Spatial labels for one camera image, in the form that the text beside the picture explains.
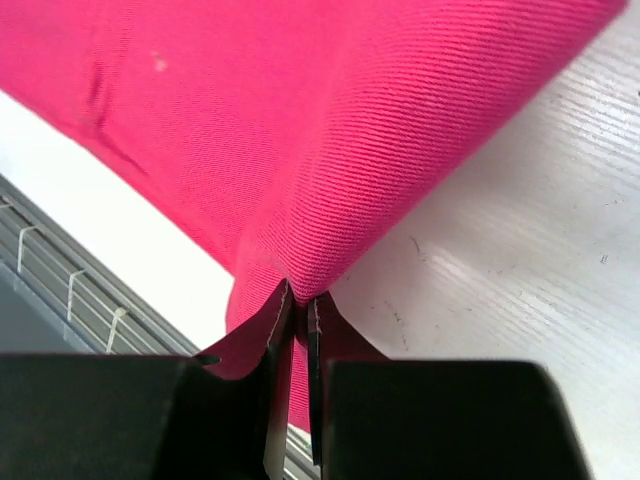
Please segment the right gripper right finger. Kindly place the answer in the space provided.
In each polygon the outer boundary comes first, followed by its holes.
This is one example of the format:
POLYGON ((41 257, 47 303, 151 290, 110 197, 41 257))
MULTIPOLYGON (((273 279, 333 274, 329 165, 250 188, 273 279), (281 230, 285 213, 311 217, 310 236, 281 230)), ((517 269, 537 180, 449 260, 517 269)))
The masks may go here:
POLYGON ((307 310, 313 460, 325 479, 586 479, 562 396, 538 364, 393 360, 340 314, 307 310))

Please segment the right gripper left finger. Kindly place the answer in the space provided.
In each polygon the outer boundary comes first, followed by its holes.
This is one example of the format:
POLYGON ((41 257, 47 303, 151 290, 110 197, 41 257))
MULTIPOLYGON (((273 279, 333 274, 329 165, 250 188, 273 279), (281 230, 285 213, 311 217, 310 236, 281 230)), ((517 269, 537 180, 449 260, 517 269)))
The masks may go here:
POLYGON ((1 359, 5 479, 279 479, 293 297, 193 357, 8 354, 1 359))

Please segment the pink trousers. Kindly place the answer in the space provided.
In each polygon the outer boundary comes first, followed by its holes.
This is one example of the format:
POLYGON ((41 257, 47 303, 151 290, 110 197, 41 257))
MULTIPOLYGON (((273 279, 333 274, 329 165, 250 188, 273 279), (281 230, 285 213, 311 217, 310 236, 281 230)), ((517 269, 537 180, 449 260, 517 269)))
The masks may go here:
POLYGON ((620 1, 5 1, 1 89, 234 279, 347 270, 511 119, 620 1))

